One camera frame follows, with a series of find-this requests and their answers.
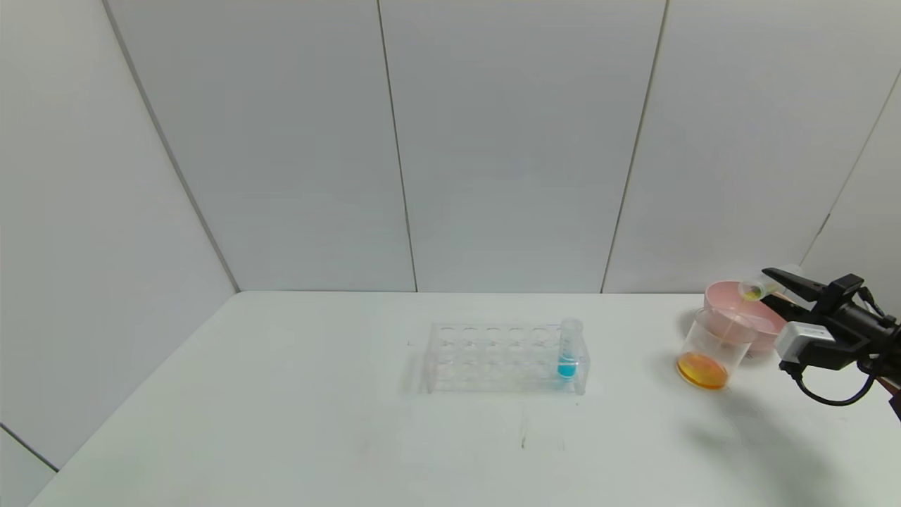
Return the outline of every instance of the blue liquid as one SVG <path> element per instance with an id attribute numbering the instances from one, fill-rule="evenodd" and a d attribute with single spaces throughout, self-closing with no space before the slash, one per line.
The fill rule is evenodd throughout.
<path id="1" fill-rule="evenodd" d="M 557 364 L 557 374 L 567 380 L 571 380 L 572 377 L 576 376 L 575 359 L 561 355 L 557 361 L 559 362 Z"/>

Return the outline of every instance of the glass beaker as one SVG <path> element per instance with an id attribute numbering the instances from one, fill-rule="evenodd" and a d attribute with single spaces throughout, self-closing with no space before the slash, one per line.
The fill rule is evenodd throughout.
<path id="1" fill-rule="evenodd" d="M 676 360 L 676 369 L 697 387 L 722 389 L 756 337 L 747 318 L 729 310 L 700 309 Z"/>

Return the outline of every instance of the orange liquid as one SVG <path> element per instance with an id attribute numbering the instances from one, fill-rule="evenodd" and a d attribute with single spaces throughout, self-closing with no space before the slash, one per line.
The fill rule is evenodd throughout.
<path id="1" fill-rule="evenodd" d="M 704 389 L 722 389 L 729 373 L 715 360 L 697 352 L 686 352 L 676 361 L 676 368 L 685 380 Z"/>

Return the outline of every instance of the small vial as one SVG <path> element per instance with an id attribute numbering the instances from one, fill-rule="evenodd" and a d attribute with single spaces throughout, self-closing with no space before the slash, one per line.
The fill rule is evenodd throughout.
<path id="1" fill-rule="evenodd" d="M 577 318 L 564 318 L 560 322 L 560 353 L 557 359 L 557 373 L 567 380 L 576 376 L 578 354 L 576 343 L 582 337 L 582 321 Z"/>
<path id="2" fill-rule="evenodd" d="M 796 264 L 779 266 L 777 269 L 780 269 L 784 272 L 803 275 L 803 273 L 801 272 L 801 267 Z M 783 287 L 782 284 L 771 279 L 769 276 L 763 273 L 753 278 L 740 281 L 738 284 L 738 292 L 742 295 L 742 299 L 746 301 L 759 301 L 762 300 L 765 296 L 783 290 L 785 290 L 785 287 Z"/>

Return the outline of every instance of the test tube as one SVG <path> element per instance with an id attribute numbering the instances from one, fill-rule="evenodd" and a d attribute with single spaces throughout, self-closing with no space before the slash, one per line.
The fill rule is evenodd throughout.
<path id="1" fill-rule="evenodd" d="M 704 389 L 722 389 L 757 337 L 751 322 L 720 309 L 700 309 L 676 360 L 682 378 Z"/>
<path id="2" fill-rule="evenodd" d="M 777 269 L 797 275 L 804 274 L 801 271 L 801 266 L 798 266 L 797 264 L 787 264 L 785 266 L 779 266 Z M 747 280 L 740 281 L 738 284 L 738 293 L 741 294 L 742 299 L 746 301 L 759 301 L 762 300 L 764 296 L 783 290 L 785 290 L 785 287 L 783 287 L 782 284 L 763 273 Z"/>
<path id="3" fill-rule="evenodd" d="M 582 321 L 564 318 L 560 322 L 560 353 L 557 359 L 557 373 L 566 380 L 576 376 L 578 351 L 576 345 L 582 337 Z"/>

